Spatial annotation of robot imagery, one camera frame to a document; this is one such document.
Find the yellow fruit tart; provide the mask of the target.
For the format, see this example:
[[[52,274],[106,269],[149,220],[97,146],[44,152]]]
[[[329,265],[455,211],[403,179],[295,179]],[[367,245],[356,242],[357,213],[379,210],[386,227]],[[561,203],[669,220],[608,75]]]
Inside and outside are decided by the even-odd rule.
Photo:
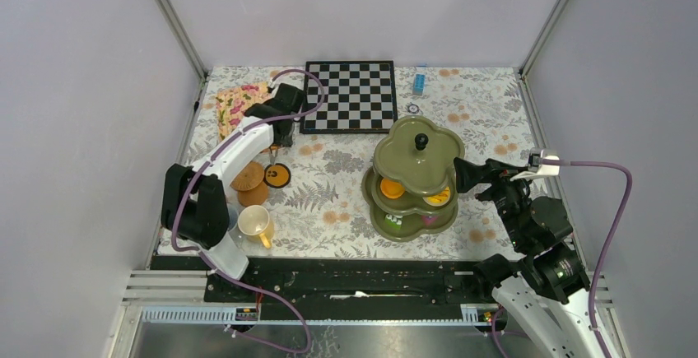
[[[433,207],[442,207],[445,206],[449,200],[451,199],[451,190],[450,187],[446,187],[443,191],[440,193],[437,193],[435,195],[429,196],[429,197],[424,197],[423,200],[427,204]]]

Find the metal serving tongs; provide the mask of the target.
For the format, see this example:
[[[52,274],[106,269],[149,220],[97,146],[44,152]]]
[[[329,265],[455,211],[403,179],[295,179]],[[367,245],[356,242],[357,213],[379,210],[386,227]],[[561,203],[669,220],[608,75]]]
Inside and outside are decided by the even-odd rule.
[[[278,153],[278,148],[276,146],[270,146],[268,148],[268,153],[269,153],[269,164],[270,165],[275,165],[276,164],[276,158],[277,158],[277,153]]]

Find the green three-tier serving stand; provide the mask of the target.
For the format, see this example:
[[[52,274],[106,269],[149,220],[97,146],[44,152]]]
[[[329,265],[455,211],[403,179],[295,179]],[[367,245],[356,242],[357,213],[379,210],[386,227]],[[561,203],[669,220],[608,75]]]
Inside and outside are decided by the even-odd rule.
[[[454,158],[465,155],[456,133],[420,115],[398,119],[376,146],[372,166],[365,172],[361,190],[370,208],[370,223],[385,239],[407,242],[422,235],[446,231],[458,215],[458,193]],[[379,190],[382,178],[400,183],[406,192],[398,199],[386,198]],[[451,199],[442,207],[424,202],[424,197],[450,187]],[[401,230],[388,227],[386,214],[403,217]],[[438,216],[425,226],[422,216]]]

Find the kiwi purple cake slice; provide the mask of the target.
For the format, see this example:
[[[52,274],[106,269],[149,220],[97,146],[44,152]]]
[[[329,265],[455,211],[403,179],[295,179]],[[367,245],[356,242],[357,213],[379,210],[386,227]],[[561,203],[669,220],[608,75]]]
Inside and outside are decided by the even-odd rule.
[[[421,220],[425,226],[434,224],[439,219],[438,216],[422,216]]]

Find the orange round bun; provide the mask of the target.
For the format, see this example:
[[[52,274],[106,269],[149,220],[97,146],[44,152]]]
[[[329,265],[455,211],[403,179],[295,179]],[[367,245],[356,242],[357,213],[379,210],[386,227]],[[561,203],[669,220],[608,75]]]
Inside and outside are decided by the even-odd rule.
[[[380,180],[379,190],[386,198],[391,200],[400,198],[406,192],[406,189],[400,183],[386,178]]]

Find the green kiwi cake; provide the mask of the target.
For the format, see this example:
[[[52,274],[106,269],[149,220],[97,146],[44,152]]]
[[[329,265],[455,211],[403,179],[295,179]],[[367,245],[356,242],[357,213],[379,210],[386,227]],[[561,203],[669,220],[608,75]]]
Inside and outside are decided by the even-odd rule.
[[[395,230],[401,230],[403,224],[403,217],[395,216],[392,214],[386,214],[384,217],[384,222],[388,227],[391,227]]]

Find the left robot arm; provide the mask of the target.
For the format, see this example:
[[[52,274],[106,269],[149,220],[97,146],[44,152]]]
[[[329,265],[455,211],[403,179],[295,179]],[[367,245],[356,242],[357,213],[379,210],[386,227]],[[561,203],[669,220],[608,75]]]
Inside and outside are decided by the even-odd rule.
[[[226,276],[224,291],[237,301],[253,295],[256,281],[245,272],[248,257],[229,233],[230,185],[259,152],[292,143],[294,120],[306,98],[286,83],[273,84],[270,91],[271,98],[247,108],[232,133],[208,154],[192,165],[173,164],[165,173],[161,222],[170,231],[173,250],[195,253]]]

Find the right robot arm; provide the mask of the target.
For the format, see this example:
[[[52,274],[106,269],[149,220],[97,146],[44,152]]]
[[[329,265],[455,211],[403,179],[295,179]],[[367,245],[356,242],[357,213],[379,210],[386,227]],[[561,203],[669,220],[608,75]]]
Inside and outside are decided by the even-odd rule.
[[[573,233],[565,204],[530,197],[531,180],[555,177],[568,164],[541,151],[526,166],[454,158],[457,192],[487,184],[476,199],[495,205],[514,251],[523,256],[511,262],[495,254],[478,263],[472,291],[479,300],[495,300],[548,357],[618,357],[596,311],[600,271],[589,275],[565,243]]]

